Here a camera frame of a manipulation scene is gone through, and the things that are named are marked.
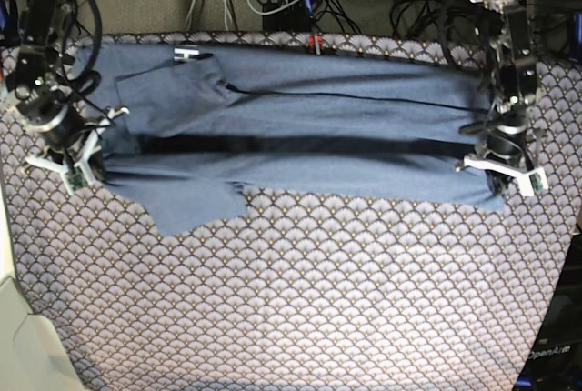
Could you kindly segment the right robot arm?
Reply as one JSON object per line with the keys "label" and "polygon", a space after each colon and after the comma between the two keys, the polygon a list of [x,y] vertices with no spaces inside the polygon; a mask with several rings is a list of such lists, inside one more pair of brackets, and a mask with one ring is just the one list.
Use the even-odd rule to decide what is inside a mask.
{"label": "right robot arm", "polygon": [[92,49],[81,72],[70,78],[74,62],[67,44],[78,19],[76,0],[29,0],[18,34],[15,69],[1,84],[1,109],[45,145],[30,155],[29,166],[59,175],[65,190],[96,185],[103,177],[101,135],[128,114],[128,109],[102,109],[88,100],[101,76],[95,70],[103,25],[96,0],[86,0],[94,20]]}

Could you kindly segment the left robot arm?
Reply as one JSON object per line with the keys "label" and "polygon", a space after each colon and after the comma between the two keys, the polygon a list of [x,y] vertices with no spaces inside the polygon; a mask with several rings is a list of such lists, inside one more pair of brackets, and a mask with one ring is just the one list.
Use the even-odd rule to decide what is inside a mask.
{"label": "left robot arm", "polygon": [[[437,19],[438,41],[450,65],[455,61],[447,42],[447,13],[457,0],[446,0]],[[487,173],[496,195],[515,183],[519,194],[532,197],[548,188],[537,155],[527,148],[530,112],[540,97],[527,0],[468,0],[477,5],[476,35],[485,53],[483,87],[490,105],[484,117],[460,128],[480,138],[474,153],[458,169]]]}

